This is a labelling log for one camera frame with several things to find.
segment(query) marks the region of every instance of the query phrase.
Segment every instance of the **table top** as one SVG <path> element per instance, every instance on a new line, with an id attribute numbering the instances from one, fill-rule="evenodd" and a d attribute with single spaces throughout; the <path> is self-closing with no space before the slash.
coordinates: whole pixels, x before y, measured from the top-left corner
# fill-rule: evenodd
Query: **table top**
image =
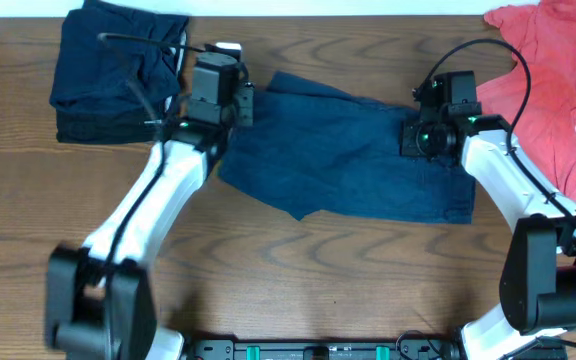
<path id="1" fill-rule="evenodd" d="M 48 97 L 62 21 L 0 19 L 0 359 L 63 358 L 43 344 L 48 256 L 62 242 L 78 247 L 108 217 L 150 147 L 57 143 Z M 193 44 L 242 43 L 261 86 L 283 70 L 407 105 L 446 51 L 499 38 L 481 17 L 457 16 L 196 18 L 189 34 Z M 475 70 L 481 83 L 511 66 L 505 50 L 484 45 L 444 68 Z M 298 222 L 212 176 L 160 252 L 159 319 L 240 339 L 447 334 L 499 301 L 511 233 L 477 190 L 470 226 L 328 212 Z"/>

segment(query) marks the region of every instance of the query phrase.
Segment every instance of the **white plastic part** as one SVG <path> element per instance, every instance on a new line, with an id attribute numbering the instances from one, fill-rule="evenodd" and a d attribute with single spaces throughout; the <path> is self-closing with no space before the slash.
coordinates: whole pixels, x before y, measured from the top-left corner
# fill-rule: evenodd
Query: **white plastic part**
<path id="1" fill-rule="evenodd" d="M 152 265 L 179 211 L 190 195 L 203 185 L 208 175 L 205 153 L 194 150 L 192 145 L 168 141 L 165 144 L 165 156 L 163 174 L 126 226 L 114 258 L 117 264 L 124 259 L 132 259 L 144 268 Z M 90 257 L 106 259 L 117 227 L 155 176 L 160 159 L 160 143 L 156 143 L 150 152 L 146 168 L 130 192 L 108 220 L 83 243 L 83 247 L 90 248 Z"/>
<path id="2" fill-rule="evenodd" d="M 146 360 L 178 360 L 184 347 L 184 337 L 180 333 L 157 328 Z"/>
<path id="3" fill-rule="evenodd" d="M 557 201 L 575 215 L 576 203 L 552 185 L 526 156 L 514 135 L 512 144 L 517 148 L 517 157 L 528 171 L 549 192 L 555 193 Z M 476 136 L 467 137 L 461 165 L 486 189 L 513 232 L 517 220 L 533 214 L 543 214 L 549 218 L 563 217 L 508 156 L 505 130 L 482 131 Z"/>
<path id="4" fill-rule="evenodd" d="M 468 360 L 497 360 L 523 348 L 539 336 L 558 336 L 565 332 L 566 330 L 557 328 L 521 336 L 510 326 L 501 304 L 498 304 L 479 320 L 464 326 L 461 338 Z"/>

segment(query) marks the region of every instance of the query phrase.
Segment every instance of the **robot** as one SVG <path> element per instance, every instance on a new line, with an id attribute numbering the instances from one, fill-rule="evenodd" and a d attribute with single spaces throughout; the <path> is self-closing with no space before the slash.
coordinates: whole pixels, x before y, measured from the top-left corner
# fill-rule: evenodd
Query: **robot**
<path id="1" fill-rule="evenodd" d="M 510 125 L 501 116 L 482 115 L 472 71 L 433 77 L 448 56 L 477 43 L 510 49 L 524 67 L 526 96 Z M 188 343 L 182 334 L 158 327 L 148 271 L 182 207 L 226 151 L 232 129 L 254 120 L 254 86 L 241 47 L 221 43 L 199 51 L 193 92 L 182 99 L 186 116 L 160 121 L 143 173 L 82 247 L 59 246 L 52 253 L 46 280 L 49 348 L 69 359 L 109 360 L 567 359 L 565 346 L 576 344 L 557 336 L 576 330 L 576 203 L 550 183 L 513 135 L 530 94 L 530 73 L 517 50 L 491 39 L 454 49 L 413 91 L 420 116 L 402 125 L 401 155 L 463 166 L 501 210 L 513 239 L 497 306 L 456 329 L 451 339 L 406 332 L 396 342 Z M 558 255 L 575 262 L 557 267 Z M 104 287 L 105 294 L 88 296 L 90 287 Z"/>

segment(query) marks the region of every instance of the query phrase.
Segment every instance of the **red cloth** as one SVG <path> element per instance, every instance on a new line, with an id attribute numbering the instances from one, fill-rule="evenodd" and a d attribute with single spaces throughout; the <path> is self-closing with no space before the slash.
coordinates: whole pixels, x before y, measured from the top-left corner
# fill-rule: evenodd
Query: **red cloth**
<path id="1" fill-rule="evenodd" d="M 506 6 L 484 19 L 526 58 L 532 75 L 528 106 L 515 133 L 550 181 L 576 201 L 576 0 Z M 512 121 L 525 91 L 521 65 L 477 88 L 484 113 Z"/>

